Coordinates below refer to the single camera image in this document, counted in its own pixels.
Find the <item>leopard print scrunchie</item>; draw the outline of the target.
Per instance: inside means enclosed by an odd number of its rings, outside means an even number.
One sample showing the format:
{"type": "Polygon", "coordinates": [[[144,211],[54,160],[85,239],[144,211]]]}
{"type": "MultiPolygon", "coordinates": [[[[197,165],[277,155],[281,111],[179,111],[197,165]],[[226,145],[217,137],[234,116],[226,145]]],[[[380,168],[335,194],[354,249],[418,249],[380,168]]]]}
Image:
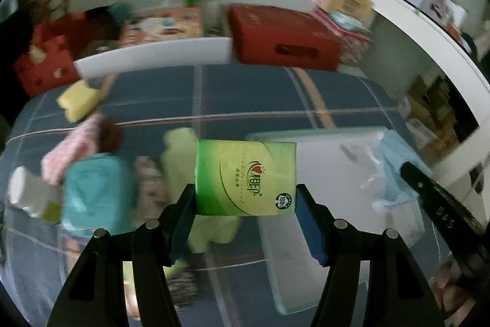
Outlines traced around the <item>leopard print scrunchie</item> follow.
{"type": "Polygon", "coordinates": [[[198,294],[198,286],[194,274],[186,265],[175,264],[164,267],[164,274],[169,293],[176,309],[192,304],[198,294]]]}

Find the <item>light blue face mask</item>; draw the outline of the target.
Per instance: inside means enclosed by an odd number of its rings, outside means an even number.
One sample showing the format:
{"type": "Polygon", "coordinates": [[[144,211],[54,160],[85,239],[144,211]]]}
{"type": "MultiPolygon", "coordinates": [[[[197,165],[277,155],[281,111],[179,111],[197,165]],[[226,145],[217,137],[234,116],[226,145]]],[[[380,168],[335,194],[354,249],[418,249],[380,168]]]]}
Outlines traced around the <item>light blue face mask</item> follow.
{"type": "Polygon", "coordinates": [[[415,201],[419,195],[402,179],[401,167],[404,163],[412,163],[431,177],[429,167],[414,149],[391,129],[383,130],[378,149],[385,189],[373,200],[373,209],[376,212],[387,212],[392,207],[415,201]]]}

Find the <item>green tissue pack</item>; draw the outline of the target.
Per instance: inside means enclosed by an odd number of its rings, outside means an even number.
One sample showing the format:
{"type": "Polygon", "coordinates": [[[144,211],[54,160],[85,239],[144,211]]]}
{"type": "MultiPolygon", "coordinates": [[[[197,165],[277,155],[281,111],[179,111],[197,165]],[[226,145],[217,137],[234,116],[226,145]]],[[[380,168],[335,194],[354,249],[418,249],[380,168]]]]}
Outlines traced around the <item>green tissue pack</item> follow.
{"type": "Polygon", "coordinates": [[[200,139],[196,150],[198,214],[256,217],[295,212],[295,143],[200,139]]]}

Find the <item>teal wet wipes pack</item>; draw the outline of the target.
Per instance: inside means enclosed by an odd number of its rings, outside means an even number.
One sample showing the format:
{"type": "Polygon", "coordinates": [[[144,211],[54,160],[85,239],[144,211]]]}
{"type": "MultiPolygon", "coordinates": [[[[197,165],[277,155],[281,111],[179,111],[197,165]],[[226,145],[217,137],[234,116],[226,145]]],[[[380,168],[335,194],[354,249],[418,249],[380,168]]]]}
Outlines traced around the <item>teal wet wipes pack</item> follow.
{"type": "Polygon", "coordinates": [[[104,228],[112,235],[133,230],[136,184],[121,158],[94,154],[67,169],[61,223],[77,237],[104,228]]]}

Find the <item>white cap jar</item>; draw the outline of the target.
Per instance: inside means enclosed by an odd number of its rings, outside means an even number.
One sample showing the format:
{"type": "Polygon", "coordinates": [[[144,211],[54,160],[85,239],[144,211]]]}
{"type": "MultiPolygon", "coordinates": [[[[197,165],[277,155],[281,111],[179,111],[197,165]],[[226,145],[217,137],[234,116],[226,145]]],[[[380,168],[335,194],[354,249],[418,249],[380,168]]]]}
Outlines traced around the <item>white cap jar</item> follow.
{"type": "Polygon", "coordinates": [[[30,217],[59,223],[62,214],[62,190],[45,182],[24,166],[17,167],[8,183],[9,202],[30,217]]]}

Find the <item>white tray with teal rim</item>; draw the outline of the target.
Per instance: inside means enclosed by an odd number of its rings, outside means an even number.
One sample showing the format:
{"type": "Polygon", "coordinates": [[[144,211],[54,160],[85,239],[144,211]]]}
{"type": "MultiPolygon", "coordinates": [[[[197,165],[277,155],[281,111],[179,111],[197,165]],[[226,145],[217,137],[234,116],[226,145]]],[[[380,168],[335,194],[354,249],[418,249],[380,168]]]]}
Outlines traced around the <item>white tray with teal rim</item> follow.
{"type": "MultiPolygon", "coordinates": [[[[417,200],[387,212],[372,207],[385,189],[378,149],[384,129],[289,130],[250,134],[248,139],[295,143],[296,180],[317,203],[360,231],[393,228],[407,246],[414,246],[424,234],[417,200]]],[[[277,311],[294,314],[316,306],[328,270],[312,257],[296,216],[259,217],[258,223],[277,311]]]]}

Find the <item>pink striped towel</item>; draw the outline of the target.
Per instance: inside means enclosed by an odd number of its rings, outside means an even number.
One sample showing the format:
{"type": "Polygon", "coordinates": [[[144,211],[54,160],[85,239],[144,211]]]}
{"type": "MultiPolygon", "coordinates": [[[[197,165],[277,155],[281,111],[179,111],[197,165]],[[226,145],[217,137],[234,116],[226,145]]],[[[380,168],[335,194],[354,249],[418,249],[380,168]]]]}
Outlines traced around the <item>pink striped towel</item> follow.
{"type": "Polygon", "coordinates": [[[45,182],[60,184],[73,163],[99,152],[101,120],[101,114],[94,113],[43,157],[41,172],[45,182]]]}

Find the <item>dark red scrunchie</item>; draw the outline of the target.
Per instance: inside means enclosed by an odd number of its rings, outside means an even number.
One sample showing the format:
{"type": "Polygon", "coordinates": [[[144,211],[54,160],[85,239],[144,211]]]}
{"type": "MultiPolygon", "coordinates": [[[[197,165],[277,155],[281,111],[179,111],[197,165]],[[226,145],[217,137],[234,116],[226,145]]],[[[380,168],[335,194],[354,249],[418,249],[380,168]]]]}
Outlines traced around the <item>dark red scrunchie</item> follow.
{"type": "Polygon", "coordinates": [[[122,142],[122,129],[110,120],[100,121],[99,152],[113,153],[122,142]]]}

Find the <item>yellow sponge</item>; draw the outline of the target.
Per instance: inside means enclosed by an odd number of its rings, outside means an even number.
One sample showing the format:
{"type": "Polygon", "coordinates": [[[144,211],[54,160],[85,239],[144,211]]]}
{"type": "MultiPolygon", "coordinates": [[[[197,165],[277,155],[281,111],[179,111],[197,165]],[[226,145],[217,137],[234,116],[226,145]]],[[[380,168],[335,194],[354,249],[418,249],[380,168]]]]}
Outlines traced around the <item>yellow sponge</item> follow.
{"type": "Polygon", "coordinates": [[[92,88],[85,80],[79,80],[69,86],[56,100],[70,123],[78,123],[98,112],[101,101],[101,88],[92,88]]]}

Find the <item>red patterned box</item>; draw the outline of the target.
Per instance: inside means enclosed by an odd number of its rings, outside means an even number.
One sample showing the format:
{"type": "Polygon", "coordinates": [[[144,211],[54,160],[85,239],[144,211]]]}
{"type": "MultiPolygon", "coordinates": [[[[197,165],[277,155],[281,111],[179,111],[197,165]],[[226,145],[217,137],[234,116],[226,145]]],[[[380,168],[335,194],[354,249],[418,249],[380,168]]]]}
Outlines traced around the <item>red patterned box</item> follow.
{"type": "Polygon", "coordinates": [[[343,28],[319,7],[313,9],[312,15],[341,42],[341,63],[355,67],[371,47],[370,33],[343,28]]]}

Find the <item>white shelf counter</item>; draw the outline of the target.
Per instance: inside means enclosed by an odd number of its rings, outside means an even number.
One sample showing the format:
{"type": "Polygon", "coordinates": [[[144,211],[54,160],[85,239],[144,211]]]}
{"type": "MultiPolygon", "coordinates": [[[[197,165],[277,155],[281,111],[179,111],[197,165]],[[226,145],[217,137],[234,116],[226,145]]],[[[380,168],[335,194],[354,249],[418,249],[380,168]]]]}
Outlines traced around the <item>white shelf counter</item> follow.
{"type": "Polygon", "coordinates": [[[479,137],[489,136],[489,83],[466,51],[433,20],[405,0],[371,0],[376,13],[409,36],[453,82],[475,117],[479,137]]]}

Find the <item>red felt handbag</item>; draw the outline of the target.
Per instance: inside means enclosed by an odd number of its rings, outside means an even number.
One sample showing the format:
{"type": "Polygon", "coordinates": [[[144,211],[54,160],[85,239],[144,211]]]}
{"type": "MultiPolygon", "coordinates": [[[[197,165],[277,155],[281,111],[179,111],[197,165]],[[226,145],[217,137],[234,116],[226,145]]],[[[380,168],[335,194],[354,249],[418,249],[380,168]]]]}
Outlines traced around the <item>red felt handbag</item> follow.
{"type": "Polygon", "coordinates": [[[66,13],[52,20],[45,1],[27,4],[35,25],[28,52],[19,57],[14,70],[27,95],[36,97],[79,81],[74,61],[91,41],[90,24],[85,13],[66,13]]]}

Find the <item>white foam board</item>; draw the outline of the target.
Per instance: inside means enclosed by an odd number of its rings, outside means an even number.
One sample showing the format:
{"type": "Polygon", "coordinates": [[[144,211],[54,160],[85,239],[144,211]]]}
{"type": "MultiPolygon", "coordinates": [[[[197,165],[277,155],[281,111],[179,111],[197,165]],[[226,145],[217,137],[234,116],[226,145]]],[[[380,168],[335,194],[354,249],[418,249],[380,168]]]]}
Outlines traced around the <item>white foam board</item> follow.
{"type": "Polygon", "coordinates": [[[232,58],[232,39],[226,36],[157,41],[123,47],[74,62],[84,79],[127,71],[164,67],[227,64],[232,58]]]}

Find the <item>orange toy box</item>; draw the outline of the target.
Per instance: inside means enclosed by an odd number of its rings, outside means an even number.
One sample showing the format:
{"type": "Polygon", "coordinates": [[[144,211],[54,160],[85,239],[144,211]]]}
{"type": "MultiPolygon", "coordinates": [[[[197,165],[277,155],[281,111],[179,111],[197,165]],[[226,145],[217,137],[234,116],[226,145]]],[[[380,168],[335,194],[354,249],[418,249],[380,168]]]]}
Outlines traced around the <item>orange toy box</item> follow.
{"type": "Polygon", "coordinates": [[[174,7],[134,15],[122,28],[119,46],[204,37],[200,7],[174,7]]]}

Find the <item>red cardboard box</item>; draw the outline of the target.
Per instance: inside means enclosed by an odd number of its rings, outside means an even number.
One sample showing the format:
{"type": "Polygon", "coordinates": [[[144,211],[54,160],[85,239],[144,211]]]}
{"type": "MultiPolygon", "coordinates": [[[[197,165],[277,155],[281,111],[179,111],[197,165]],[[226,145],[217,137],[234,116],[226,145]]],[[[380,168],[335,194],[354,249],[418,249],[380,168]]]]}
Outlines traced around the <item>red cardboard box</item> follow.
{"type": "Polygon", "coordinates": [[[309,13],[231,4],[228,25],[243,64],[335,71],[340,63],[340,40],[309,13]]]}

